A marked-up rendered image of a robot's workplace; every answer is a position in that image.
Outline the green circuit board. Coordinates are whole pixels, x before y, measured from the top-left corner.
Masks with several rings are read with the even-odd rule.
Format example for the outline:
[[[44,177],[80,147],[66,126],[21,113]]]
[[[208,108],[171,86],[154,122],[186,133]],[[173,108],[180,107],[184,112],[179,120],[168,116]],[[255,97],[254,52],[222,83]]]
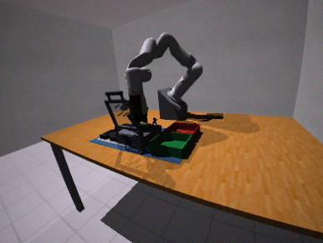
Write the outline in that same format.
[[[144,123],[140,123],[141,124],[141,126],[142,126],[142,129],[147,129],[149,126],[150,126],[150,123],[146,123],[146,124],[144,124]]]

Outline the green open-top bin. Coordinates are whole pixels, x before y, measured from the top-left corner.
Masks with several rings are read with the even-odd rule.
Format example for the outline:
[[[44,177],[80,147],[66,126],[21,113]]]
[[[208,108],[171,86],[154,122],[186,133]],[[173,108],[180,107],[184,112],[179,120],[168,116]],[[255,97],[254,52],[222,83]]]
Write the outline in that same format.
[[[191,145],[192,134],[162,131],[148,142],[148,150],[150,153],[183,159]]]

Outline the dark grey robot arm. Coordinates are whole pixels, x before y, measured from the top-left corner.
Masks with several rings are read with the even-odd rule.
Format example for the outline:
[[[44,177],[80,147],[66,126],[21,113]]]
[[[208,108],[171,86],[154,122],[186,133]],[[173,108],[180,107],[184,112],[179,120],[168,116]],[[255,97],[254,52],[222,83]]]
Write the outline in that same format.
[[[178,81],[172,91],[167,92],[169,97],[175,102],[181,101],[180,98],[201,76],[203,67],[191,54],[187,53],[169,33],[162,34],[157,41],[151,38],[147,39],[142,45],[140,54],[129,63],[126,70],[128,95],[144,95],[142,81],[147,82],[151,79],[151,71],[142,67],[150,64],[154,59],[161,58],[168,47],[171,55],[182,66],[188,68],[188,71]],[[196,63],[199,63],[200,65]]]

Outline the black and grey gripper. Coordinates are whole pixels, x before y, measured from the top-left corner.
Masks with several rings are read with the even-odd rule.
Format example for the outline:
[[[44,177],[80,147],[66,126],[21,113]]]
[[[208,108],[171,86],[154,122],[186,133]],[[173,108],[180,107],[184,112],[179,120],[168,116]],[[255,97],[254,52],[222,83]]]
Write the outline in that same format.
[[[146,98],[144,95],[141,96],[141,106],[142,106],[142,113],[143,113],[143,123],[148,123],[147,121],[147,112],[148,112],[148,107],[146,105]]]

